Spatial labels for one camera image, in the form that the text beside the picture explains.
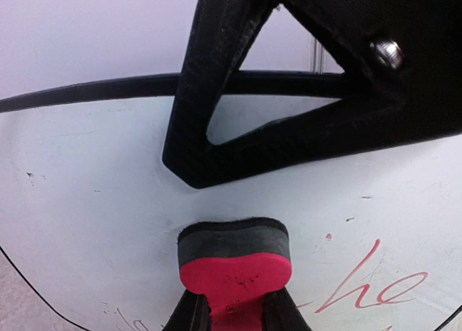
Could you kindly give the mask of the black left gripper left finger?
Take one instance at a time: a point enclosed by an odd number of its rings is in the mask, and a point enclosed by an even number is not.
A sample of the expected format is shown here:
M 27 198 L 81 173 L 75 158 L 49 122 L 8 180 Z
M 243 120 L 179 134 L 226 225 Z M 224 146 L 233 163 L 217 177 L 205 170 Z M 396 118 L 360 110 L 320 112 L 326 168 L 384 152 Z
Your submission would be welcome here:
M 163 331 L 211 331 L 210 308 L 205 295 L 185 290 Z

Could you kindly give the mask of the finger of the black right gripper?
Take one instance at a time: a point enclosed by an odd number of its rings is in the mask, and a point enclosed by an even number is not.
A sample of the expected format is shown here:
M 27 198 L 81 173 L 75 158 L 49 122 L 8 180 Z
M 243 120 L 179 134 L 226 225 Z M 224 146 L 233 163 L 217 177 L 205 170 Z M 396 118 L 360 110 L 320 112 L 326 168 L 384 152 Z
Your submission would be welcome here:
M 284 167 L 267 132 L 227 147 L 206 131 L 230 76 L 239 69 L 278 0 L 198 0 L 178 81 L 162 161 L 194 188 Z
M 198 188 L 333 157 L 399 145 L 402 109 L 377 100 L 341 100 L 278 120 L 202 156 Z

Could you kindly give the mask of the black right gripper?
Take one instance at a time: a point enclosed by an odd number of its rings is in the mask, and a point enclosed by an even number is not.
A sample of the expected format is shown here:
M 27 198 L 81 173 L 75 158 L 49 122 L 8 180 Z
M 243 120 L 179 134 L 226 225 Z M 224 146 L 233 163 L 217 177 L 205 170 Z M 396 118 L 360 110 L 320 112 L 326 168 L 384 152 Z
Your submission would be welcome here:
M 284 0 L 362 83 L 402 109 L 400 146 L 461 133 L 461 0 Z

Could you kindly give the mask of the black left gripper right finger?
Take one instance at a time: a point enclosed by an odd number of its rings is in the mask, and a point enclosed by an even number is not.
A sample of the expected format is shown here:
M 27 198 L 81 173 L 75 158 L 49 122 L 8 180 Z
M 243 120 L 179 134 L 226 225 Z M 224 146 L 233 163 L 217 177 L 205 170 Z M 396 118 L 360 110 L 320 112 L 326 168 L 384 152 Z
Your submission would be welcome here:
M 309 331 L 308 324 L 286 288 L 265 295 L 262 330 Z

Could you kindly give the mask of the red bone-shaped eraser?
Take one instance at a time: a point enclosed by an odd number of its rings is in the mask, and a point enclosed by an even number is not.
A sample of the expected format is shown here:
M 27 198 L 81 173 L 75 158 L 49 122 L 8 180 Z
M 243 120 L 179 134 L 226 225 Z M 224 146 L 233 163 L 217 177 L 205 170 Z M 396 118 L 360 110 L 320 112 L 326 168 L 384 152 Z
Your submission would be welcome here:
M 185 288 L 206 297 L 213 330 L 262 330 L 263 300 L 292 276 L 289 234 L 275 219 L 203 221 L 178 235 Z

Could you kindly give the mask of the white whiteboard black frame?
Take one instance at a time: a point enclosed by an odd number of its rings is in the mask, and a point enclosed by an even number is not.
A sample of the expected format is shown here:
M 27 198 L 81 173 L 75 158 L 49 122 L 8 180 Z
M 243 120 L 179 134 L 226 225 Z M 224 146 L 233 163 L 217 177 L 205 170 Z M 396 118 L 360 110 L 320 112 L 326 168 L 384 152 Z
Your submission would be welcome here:
M 461 137 L 195 189 L 163 163 L 176 75 L 1 99 L 1 253 L 86 330 L 161 330 L 177 238 L 269 217 L 313 330 L 461 328 Z

